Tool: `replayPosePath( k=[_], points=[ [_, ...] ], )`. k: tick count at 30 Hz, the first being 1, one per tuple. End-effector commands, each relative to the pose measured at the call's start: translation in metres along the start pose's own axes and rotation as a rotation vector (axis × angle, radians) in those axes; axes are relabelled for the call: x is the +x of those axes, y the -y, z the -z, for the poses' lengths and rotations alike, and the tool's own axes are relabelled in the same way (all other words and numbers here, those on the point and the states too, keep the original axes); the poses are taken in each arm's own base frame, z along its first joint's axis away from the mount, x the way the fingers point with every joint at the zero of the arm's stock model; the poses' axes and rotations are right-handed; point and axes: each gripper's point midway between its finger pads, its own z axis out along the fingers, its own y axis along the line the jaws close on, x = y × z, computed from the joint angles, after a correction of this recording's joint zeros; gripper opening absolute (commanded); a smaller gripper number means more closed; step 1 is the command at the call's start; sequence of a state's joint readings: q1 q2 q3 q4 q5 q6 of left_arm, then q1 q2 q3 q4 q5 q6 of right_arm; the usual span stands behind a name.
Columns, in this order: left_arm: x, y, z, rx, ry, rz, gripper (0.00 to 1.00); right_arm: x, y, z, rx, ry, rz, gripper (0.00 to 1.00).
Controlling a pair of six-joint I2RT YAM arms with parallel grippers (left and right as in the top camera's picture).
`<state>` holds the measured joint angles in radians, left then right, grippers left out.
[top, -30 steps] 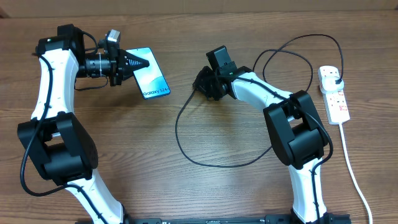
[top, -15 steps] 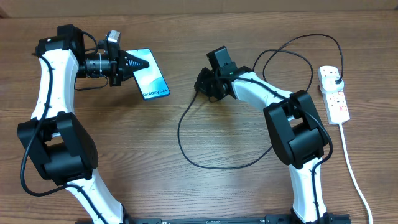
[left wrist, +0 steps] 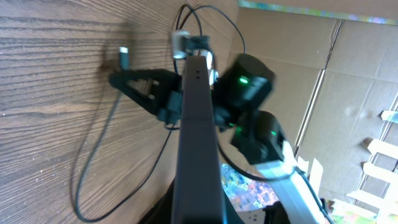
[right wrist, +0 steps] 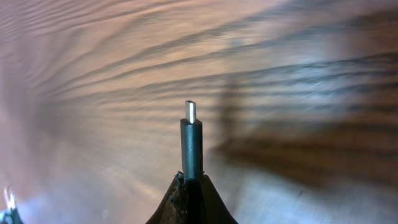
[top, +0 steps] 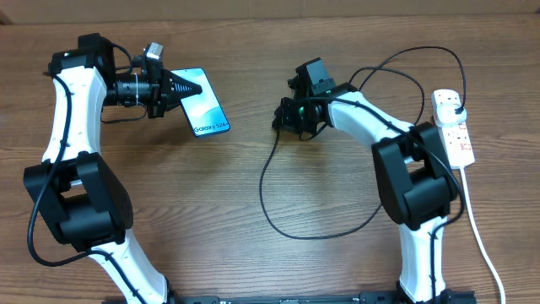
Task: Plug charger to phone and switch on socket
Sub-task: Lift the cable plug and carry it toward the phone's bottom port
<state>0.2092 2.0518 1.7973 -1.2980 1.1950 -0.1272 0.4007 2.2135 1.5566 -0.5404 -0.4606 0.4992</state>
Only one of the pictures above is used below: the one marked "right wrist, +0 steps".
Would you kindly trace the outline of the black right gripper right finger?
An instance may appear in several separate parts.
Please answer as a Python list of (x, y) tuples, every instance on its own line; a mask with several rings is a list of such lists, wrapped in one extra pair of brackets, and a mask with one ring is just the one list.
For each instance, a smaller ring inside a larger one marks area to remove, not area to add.
[(204, 223), (206, 224), (238, 224), (222, 201), (211, 179), (204, 175), (201, 180), (203, 196)]

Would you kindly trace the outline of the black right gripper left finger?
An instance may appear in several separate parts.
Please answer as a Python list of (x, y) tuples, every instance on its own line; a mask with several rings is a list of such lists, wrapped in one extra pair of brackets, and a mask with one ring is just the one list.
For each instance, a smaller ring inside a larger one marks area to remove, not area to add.
[(161, 203), (147, 224), (184, 224), (187, 222), (187, 187), (183, 172), (178, 171)]

